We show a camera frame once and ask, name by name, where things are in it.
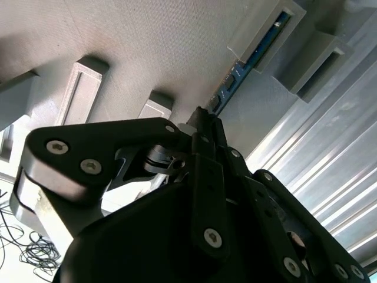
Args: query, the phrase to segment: textured white panel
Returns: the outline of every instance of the textured white panel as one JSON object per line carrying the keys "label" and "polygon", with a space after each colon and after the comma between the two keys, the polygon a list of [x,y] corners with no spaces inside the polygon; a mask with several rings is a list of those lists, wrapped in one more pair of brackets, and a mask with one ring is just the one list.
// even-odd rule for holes
{"label": "textured white panel", "polygon": [[226,47],[249,0],[4,0],[0,81],[35,69],[31,127],[55,123],[72,65],[110,66],[90,122],[135,119],[151,90],[174,98],[171,120],[204,106],[231,66]]}

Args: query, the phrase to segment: silver metal panel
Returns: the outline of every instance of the silver metal panel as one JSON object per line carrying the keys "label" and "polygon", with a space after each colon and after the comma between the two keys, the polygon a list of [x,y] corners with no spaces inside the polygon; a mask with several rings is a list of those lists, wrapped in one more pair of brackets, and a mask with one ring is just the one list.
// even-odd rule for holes
{"label": "silver metal panel", "polygon": [[296,101],[247,159],[271,170],[363,265],[377,259],[377,12],[309,104]]}

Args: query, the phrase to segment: blue circuit board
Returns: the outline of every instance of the blue circuit board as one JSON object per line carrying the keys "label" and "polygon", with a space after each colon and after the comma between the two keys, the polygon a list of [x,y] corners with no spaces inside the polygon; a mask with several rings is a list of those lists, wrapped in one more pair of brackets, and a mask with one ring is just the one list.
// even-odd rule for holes
{"label": "blue circuit board", "polygon": [[260,44],[257,46],[253,54],[247,60],[246,63],[237,61],[231,68],[228,75],[221,86],[217,89],[214,96],[211,98],[207,110],[210,113],[219,115],[224,109],[225,105],[229,102],[233,94],[241,85],[242,81],[246,78],[249,72],[258,64],[262,59],[263,55],[272,45],[273,41],[281,33],[285,25],[288,23],[290,15],[288,13],[282,12],[272,27],[268,30],[266,35],[261,40]]}

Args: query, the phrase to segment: tangled wire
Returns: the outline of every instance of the tangled wire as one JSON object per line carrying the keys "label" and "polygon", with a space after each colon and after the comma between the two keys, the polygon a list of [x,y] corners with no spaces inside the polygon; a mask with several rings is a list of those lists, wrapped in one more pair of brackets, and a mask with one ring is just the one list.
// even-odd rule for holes
{"label": "tangled wire", "polygon": [[[7,207],[9,207],[9,205],[0,208],[0,215],[3,220],[3,224],[0,225],[0,230],[2,228],[6,228],[10,236],[10,239],[8,239],[0,233],[0,250],[3,251],[0,270],[5,262],[5,247],[11,244],[15,245],[21,251],[21,254],[19,256],[20,262],[34,266],[35,268],[33,270],[33,273],[36,276],[40,277],[46,282],[51,282],[44,278],[41,274],[45,273],[46,275],[49,275],[51,277],[53,276],[53,271],[59,268],[59,263],[57,262],[57,260],[59,259],[60,254],[58,253],[56,247],[52,242],[48,241],[35,231],[29,234],[29,240],[31,243],[27,245],[19,243],[18,240],[25,235],[25,232],[19,226],[9,226],[7,224],[4,215],[13,215],[10,211],[6,210]],[[11,230],[18,234],[17,239],[14,238]]]}

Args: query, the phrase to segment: silver screw head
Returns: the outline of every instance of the silver screw head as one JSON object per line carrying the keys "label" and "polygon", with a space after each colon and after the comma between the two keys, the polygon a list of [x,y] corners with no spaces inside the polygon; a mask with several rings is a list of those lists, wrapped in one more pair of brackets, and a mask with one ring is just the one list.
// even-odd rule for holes
{"label": "silver screw head", "polygon": [[357,268],[356,266],[351,265],[351,270],[360,279],[364,279],[365,278],[363,272],[361,272],[360,269]]}
{"label": "silver screw head", "polygon": [[94,159],[85,159],[80,163],[80,168],[86,174],[98,175],[102,171],[101,163]]}
{"label": "silver screw head", "polygon": [[170,131],[170,132],[172,132],[172,133],[174,133],[175,132],[175,129],[173,128],[173,127],[171,127],[171,126],[165,126],[165,129],[167,129],[168,131]]}
{"label": "silver screw head", "polygon": [[233,154],[234,157],[240,157],[241,156],[240,153],[235,149],[232,149],[231,153]]}
{"label": "silver screw head", "polygon": [[263,176],[268,180],[268,181],[272,181],[272,176],[268,173],[263,173]]}
{"label": "silver screw head", "polygon": [[223,244],[220,234],[212,228],[207,228],[204,231],[204,239],[212,248],[215,249],[218,249]]}
{"label": "silver screw head", "polygon": [[297,263],[292,258],[284,258],[283,260],[285,268],[291,273],[294,277],[299,278],[301,276],[301,270]]}
{"label": "silver screw head", "polygon": [[344,270],[343,267],[341,267],[339,264],[336,264],[336,265],[335,265],[335,269],[336,269],[337,272],[341,275],[341,277],[343,277],[344,279],[348,279],[348,274],[347,274],[347,272]]}
{"label": "silver screw head", "polygon": [[209,143],[209,139],[206,136],[201,136],[201,139],[204,140],[206,143]]}
{"label": "silver screw head", "polygon": [[46,149],[52,154],[64,154],[69,148],[66,143],[60,140],[51,140],[46,144]]}

